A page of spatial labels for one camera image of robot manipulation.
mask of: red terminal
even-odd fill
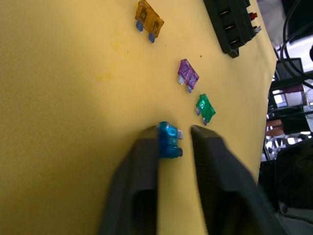
[[[258,14],[257,13],[250,13],[250,19],[251,20],[254,20],[255,18],[258,17]]]

